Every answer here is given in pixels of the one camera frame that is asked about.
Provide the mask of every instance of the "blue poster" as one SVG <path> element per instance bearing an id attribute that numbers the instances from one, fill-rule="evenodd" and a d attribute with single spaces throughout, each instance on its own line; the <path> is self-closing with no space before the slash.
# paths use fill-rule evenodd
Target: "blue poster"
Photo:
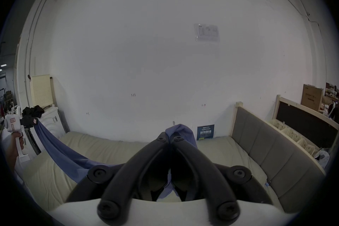
<path id="1" fill-rule="evenodd" d="M 206 126 L 198 126 L 197 140 L 211 139 L 214 135 L 214 124 Z"/>

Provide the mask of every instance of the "handheld device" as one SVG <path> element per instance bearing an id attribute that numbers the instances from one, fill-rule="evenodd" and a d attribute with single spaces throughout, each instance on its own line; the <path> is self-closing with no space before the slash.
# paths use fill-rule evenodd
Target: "handheld device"
<path id="1" fill-rule="evenodd" d="M 19 111 L 18 111 L 18 114 L 7 114 L 4 120 L 5 128 L 7 129 L 8 132 L 10 133 L 19 132 L 21 136 L 23 136 L 22 128 L 30 128 L 30 127 L 33 127 L 33 125 L 37 123 L 38 123 L 38 120 L 31 116 L 24 116 L 23 118 L 20 118 Z M 17 146 L 20 162 L 26 162 L 30 160 L 30 157 L 28 154 L 23 154 L 21 146 L 20 146 L 19 138 L 15 139 L 15 143 Z"/>

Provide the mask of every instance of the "black cloth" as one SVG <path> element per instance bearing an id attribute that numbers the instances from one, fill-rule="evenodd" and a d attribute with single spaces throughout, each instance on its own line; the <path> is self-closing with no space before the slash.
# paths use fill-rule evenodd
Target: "black cloth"
<path id="1" fill-rule="evenodd" d="M 29 108 L 26 107 L 22 111 L 23 116 L 32 116 L 36 118 L 41 118 L 41 115 L 45 112 L 40 106 L 36 105 L 35 107 Z"/>

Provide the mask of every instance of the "bed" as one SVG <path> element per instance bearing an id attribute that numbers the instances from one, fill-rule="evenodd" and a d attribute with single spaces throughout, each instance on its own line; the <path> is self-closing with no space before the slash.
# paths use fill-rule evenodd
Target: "bed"
<path id="1" fill-rule="evenodd" d="M 106 164 L 125 163 L 147 144 L 111 141 L 78 132 L 68 132 L 60 140 L 89 159 Z M 288 213 L 300 211 L 324 177 L 323 169 L 307 152 L 244 109 L 242 103 L 235 106 L 230 135 L 204 139 L 197 146 L 214 163 L 249 168 L 274 206 Z M 63 204 L 76 186 L 45 151 L 25 168 L 23 181 L 45 211 Z M 166 200 L 178 201 L 178 197 L 171 193 Z"/>

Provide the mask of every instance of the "pegboard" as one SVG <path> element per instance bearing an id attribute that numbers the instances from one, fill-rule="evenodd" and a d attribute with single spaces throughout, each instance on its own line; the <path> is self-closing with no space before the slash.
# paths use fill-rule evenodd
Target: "pegboard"
<path id="1" fill-rule="evenodd" d="M 33 106 L 44 108 L 53 104 L 49 75 L 32 76 L 30 86 Z"/>

